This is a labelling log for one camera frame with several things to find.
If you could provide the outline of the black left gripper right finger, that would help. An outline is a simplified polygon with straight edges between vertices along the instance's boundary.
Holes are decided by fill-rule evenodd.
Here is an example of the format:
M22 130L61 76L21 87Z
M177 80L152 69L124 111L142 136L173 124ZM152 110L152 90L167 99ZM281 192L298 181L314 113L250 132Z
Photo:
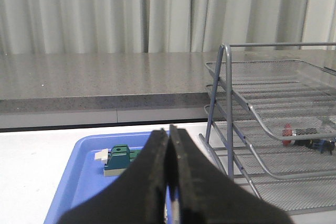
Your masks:
M181 223L292 223L281 209L219 171L185 129L170 125L167 181Z

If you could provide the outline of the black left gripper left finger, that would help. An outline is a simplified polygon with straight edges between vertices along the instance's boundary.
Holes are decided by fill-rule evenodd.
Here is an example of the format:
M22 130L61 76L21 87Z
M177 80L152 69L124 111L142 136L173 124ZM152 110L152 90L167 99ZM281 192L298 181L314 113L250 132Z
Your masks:
M63 214L58 223L164 223L169 137L151 132L135 161L107 188Z

